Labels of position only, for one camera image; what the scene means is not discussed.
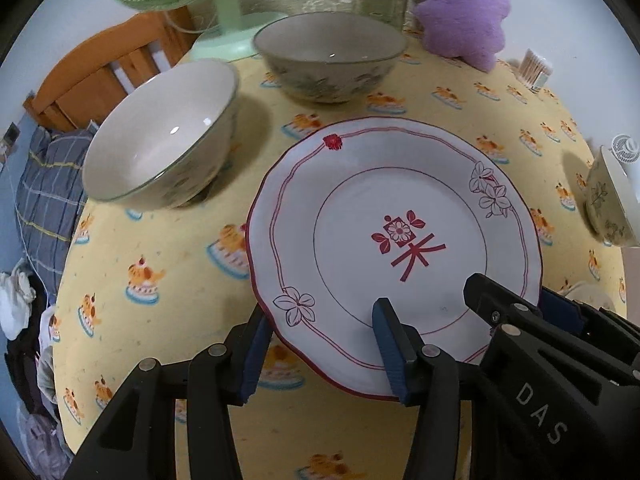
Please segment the small floral bowl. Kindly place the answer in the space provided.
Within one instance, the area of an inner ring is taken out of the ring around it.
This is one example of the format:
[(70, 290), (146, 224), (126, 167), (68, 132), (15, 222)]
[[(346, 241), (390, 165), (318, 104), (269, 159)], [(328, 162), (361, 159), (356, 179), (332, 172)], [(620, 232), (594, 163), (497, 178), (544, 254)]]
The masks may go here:
[(601, 146), (587, 177), (586, 215), (598, 237), (617, 247), (639, 246), (639, 202), (620, 162)]

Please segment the white plate red pattern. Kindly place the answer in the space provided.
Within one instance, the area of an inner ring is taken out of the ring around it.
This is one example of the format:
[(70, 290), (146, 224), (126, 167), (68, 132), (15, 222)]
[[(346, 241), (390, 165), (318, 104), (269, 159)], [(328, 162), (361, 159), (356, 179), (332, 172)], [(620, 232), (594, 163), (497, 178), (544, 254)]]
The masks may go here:
[(262, 179), (247, 218), (250, 280), (280, 339), (356, 396), (392, 394), (376, 300), (454, 359), (477, 363), (489, 326), (463, 299), (479, 273), (536, 302), (534, 220), (509, 177), (435, 126), (370, 116), (321, 128)]

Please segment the large floral bowl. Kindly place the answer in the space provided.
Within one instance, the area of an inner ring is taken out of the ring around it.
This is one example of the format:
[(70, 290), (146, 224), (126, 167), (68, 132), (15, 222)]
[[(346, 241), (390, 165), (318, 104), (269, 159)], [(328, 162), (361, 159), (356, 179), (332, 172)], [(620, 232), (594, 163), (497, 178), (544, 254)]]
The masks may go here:
[(108, 114), (82, 166), (96, 202), (145, 212), (175, 208), (206, 188), (226, 162), (240, 76), (219, 60), (178, 64)]
[(264, 26), (254, 47), (284, 92), (332, 104), (367, 96), (405, 52), (407, 38), (374, 18), (314, 12)]

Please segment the large floral bowl back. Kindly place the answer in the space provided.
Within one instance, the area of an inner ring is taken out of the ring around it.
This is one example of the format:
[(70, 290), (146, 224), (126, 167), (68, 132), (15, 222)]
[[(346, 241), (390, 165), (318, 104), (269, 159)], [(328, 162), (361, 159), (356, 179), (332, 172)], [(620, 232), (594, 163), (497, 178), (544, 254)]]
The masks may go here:
[(407, 38), (374, 18), (314, 12), (264, 26), (254, 47), (284, 92), (332, 104), (367, 96), (405, 52)]

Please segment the scalloped yellow-flower plate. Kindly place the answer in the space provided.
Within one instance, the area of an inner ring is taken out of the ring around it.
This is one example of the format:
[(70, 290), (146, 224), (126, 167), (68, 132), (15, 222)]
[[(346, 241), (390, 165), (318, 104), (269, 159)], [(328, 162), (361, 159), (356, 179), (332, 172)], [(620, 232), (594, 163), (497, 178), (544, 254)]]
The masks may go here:
[(579, 281), (575, 284), (565, 282), (561, 287), (559, 294), (569, 300), (589, 304), (596, 309), (603, 308), (605, 310), (615, 312), (616, 307), (610, 296), (596, 284), (585, 281)]

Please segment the yellow cake-print tablecloth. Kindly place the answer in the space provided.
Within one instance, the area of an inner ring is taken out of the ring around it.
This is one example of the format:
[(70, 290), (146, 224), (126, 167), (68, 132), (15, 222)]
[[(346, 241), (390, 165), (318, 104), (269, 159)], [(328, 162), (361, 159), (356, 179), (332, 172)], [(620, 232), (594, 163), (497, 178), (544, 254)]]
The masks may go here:
[[(582, 209), (593, 156), (553, 92), (529, 92), (504, 63), (486, 74), (431, 55), (416, 39), (377, 94), (341, 106), (291, 100), (258, 58), (238, 70), (229, 166), (204, 202), (145, 214), (88, 203), (82, 213), (54, 324), (55, 387), (72, 450), (137, 362), (191, 359), (244, 322), (255, 299), (241, 228), (262, 177), (297, 139), (344, 119), (398, 113), (472, 143), (532, 211), (544, 284), (597, 286), (626, 312), (622, 252), (591, 233)], [(337, 389), (275, 346), (265, 385), (231, 419), (247, 479), (398, 479), (416, 412)]]

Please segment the white floor fan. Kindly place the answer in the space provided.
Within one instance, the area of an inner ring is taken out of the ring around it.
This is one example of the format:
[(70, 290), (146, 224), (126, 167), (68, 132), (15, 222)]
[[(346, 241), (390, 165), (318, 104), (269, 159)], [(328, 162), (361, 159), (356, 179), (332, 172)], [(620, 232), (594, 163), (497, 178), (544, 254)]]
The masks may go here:
[(611, 150), (614, 157), (623, 167), (624, 173), (628, 177), (634, 194), (640, 194), (640, 145), (639, 142), (629, 134), (618, 134), (614, 136), (611, 143)]

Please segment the pile of clothes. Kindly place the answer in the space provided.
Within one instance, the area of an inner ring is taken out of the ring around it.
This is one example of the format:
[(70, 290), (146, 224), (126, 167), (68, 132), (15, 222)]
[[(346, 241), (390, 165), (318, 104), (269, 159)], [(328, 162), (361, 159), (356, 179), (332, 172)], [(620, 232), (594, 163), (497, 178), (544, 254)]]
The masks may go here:
[(29, 304), (28, 324), (15, 339), (6, 344), (4, 362), (12, 384), (23, 401), (27, 414), (26, 422), (18, 426), (24, 427), (26, 434), (25, 451), (32, 471), (40, 479), (62, 479), (70, 463), (73, 453), (67, 448), (62, 435), (62, 427), (58, 418), (58, 406), (41, 391), (37, 384), (37, 370), (40, 359), (40, 323), (47, 307), (46, 293), (40, 279), (24, 266), (18, 268), (25, 272), (27, 289), (32, 291), (34, 300)]

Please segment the cotton swab container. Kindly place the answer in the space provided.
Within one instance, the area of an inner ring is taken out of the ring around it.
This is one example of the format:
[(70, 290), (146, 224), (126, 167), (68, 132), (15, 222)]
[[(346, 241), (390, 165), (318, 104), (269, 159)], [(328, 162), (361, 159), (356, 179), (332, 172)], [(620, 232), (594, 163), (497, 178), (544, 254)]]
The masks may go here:
[(521, 60), (516, 76), (531, 92), (538, 93), (546, 85), (552, 75), (553, 66), (532, 49), (528, 49)]

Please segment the grey plaid pillow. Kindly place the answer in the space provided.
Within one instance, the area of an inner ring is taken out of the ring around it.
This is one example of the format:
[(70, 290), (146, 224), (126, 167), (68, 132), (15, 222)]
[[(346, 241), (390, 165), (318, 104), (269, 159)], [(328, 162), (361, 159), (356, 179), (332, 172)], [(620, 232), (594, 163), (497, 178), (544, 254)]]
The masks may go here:
[(36, 129), (27, 151), (15, 199), (24, 254), (54, 304), (87, 195), (81, 170), (92, 129), (72, 132)]

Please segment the wooden bed headboard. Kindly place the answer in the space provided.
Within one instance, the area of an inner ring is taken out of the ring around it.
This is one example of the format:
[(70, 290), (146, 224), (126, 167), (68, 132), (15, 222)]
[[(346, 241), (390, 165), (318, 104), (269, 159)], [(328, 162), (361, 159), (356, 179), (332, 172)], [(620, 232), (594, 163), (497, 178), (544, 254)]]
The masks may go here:
[(160, 73), (151, 46), (158, 44), (169, 66), (191, 49), (195, 36), (188, 8), (138, 13), (128, 21), (98, 32), (67, 53), (28, 96), (24, 110), (50, 130), (71, 132), (99, 124), (128, 96), (117, 67), (138, 88)]

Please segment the purple plush toy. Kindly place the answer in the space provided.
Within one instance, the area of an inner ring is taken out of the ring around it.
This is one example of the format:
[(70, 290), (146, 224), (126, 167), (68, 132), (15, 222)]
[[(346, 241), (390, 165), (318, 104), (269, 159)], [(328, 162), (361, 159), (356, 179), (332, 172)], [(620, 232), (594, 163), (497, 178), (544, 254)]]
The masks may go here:
[(510, 0), (424, 0), (413, 11), (423, 26), (425, 50), (490, 72), (506, 46), (502, 22)]

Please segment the wall power outlet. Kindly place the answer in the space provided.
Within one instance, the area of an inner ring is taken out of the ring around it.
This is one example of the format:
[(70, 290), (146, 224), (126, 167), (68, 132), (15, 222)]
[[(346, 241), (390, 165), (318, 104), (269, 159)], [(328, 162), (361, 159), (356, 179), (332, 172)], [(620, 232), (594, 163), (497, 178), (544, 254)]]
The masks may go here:
[(6, 129), (6, 133), (2, 138), (2, 142), (6, 144), (6, 147), (10, 150), (14, 147), (17, 138), (20, 136), (20, 129), (12, 122)]

